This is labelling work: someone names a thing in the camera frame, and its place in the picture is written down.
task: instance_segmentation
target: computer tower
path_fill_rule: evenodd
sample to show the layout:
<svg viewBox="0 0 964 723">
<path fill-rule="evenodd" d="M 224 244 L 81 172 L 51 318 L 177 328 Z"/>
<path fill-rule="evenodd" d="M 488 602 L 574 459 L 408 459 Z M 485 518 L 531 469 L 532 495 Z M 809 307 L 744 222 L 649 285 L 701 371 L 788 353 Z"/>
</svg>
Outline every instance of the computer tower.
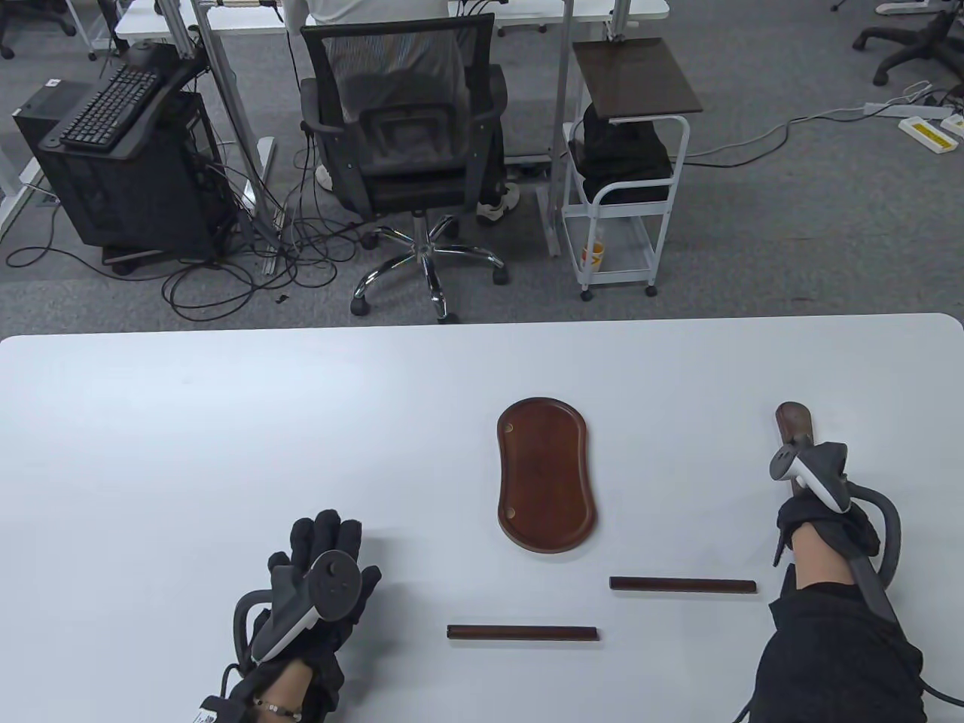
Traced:
<svg viewBox="0 0 964 723">
<path fill-rule="evenodd" d="M 35 157 L 40 151 L 43 137 L 67 117 L 91 88 L 90 83 L 52 78 L 30 100 L 13 111 L 13 121 Z"/>
<path fill-rule="evenodd" d="M 221 255 L 238 211 L 201 96 L 171 94 L 156 123 L 142 126 L 146 137 L 130 154 L 60 146 L 56 132 L 40 144 L 38 160 L 81 240 L 114 257 Z"/>
</svg>

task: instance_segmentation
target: metal frame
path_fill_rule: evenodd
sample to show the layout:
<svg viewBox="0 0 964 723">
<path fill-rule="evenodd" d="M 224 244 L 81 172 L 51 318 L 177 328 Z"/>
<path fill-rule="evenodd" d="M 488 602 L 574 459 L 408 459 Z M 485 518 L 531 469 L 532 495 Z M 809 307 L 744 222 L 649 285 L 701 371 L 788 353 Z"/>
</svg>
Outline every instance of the metal frame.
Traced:
<svg viewBox="0 0 964 723">
<path fill-rule="evenodd" d="M 634 118 L 613 119 L 612 123 L 632 123 L 639 121 L 676 121 L 682 127 L 683 134 L 680 138 L 680 146 L 677 150 L 676 160 L 673 163 L 673 175 L 669 178 L 655 178 L 650 180 L 618 181 L 609 183 L 602 187 L 600 192 L 591 201 L 586 198 L 582 189 L 581 176 L 576 170 L 576 162 L 569 158 L 566 165 L 566 184 L 563 192 L 563 202 L 566 205 L 562 208 L 561 230 L 565 235 L 569 246 L 570 258 L 573 262 L 573 269 L 576 272 L 576 280 L 582 286 L 583 291 L 587 291 L 593 284 L 598 283 L 627 283 L 630 281 L 645 281 L 649 286 L 656 285 L 656 272 L 659 269 L 659 259 L 662 257 L 663 244 L 666 241 L 666 231 L 669 228 L 670 215 L 673 212 L 673 204 L 676 200 L 676 192 L 680 186 L 680 178 L 683 175 L 683 162 L 686 158 L 686 150 L 689 147 L 689 122 L 683 116 L 639 116 Z M 579 123 L 567 124 L 568 133 L 567 143 L 571 141 L 578 130 Z M 578 203 L 569 203 L 576 188 Z M 603 200 L 613 191 L 625 188 L 653 188 L 655 186 L 668 186 L 669 193 L 666 201 L 644 201 L 640 203 L 615 203 L 604 205 Z M 650 238 L 649 232 L 643 224 L 642 218 L 645 216 L 659 216 L 659 232 L 656 235 L 656 242 Z M 573 242 L 570 233 L 570 220 L 576 218 L 589 219 L 589 228 L 586 231 L 586 239 L 582 244 L 582 253 L 576 254 L 576 244 Z M 602 219 L 621 219 L 628 218 L 634 232 L 634 240 L 638 242 L 644 266 L 635 269 L 619 269 L 612 271 L 593 271 L 592 267 L 592 247 L 596 238 L 596 226 Z"/>
</svg>

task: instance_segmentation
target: finger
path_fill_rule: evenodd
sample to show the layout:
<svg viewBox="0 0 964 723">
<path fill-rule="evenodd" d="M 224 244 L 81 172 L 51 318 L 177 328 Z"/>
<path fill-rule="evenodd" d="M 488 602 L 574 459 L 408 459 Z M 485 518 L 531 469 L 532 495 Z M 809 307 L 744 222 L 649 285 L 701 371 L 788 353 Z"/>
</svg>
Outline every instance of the finger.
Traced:
<svg viewBox="0 0 964 723">
<path fill-rule="evenodd" d="M 287 554 L 284 552 L 275 552 L 271 557 L 268 558 L 268 572 L 277 568 L 279 565 L 290 565 L 291 560 L 288 559 Z"/>
<path fill-rule="evenodd" d="M 355 607 L 348 613 L 348 620 L 350 620 L 353 625 L 359 623 L 359 620 L 362 618 L 362 613 L 364 613 L 364 607 L 368 603 L 368 598 L 371 597 L 371 594 L 375 591 L 375 585 L 377 585 L 381 579 L 382 571 L 375 565 L 361 571 L 359 601 L 355 603 Z"/>
<path fill-rule="evenodd" d="M 304 574 L 311 565 L 311 541 L 314 531 L 311 520 L 301 518 L 291 527 L 291 564 L 298 572 Z"/>
<path fill-rule="evenodd" d="M 338 527 L 341 525 L 341 517 L 335 510 L 325 510 L 319 512 L 314 519 L 314 544 L 311 546 L 311 562 L 318 559 L 318 555 L 335 549 L 335 540 L 338 539 Z"/>
<path fill-rule="evenodd" d="M 338 530 L 336 547 L 347 552 L 353 560 L 358 561 L 359 550 L 362 548 L 362 523 L 358 520 L 346 520 Z"/>
</svg>

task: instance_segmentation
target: keyboard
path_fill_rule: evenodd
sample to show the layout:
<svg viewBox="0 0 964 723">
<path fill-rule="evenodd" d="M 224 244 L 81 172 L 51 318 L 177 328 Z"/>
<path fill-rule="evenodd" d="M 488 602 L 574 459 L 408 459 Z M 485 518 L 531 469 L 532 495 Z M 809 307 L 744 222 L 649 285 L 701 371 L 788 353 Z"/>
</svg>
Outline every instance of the keyboard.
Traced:
<svg viewBox="0 0 964 723">
<path fill-rule="evenodd" d="M 151 70 L 119 67 L 61 133 L 61 143 L 102 153 L 110 151 L 161 85 L 160 75 Z"/>
</svg>

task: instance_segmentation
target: wooden stick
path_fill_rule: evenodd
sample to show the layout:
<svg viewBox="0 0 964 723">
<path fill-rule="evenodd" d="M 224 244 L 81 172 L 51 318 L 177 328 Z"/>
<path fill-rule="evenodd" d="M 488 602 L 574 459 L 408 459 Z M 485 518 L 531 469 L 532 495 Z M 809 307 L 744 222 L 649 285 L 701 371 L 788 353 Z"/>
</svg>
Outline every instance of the wooden stick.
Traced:
<svg viewBox="0 0 964 723">
<path fill-rule="evenodd" d="M 600 639 L 595 628 L 552 625 L 450 625 L 449 640 L 573 640 L 593 642 Z"/>
<path fill-rule="evenodd" d="M 610 590 L 639 590 L 663 593 L 737 593 L 757 592 L 755 580 L 712 580 L 697 577 L 611 577 Z"/>
</svg>

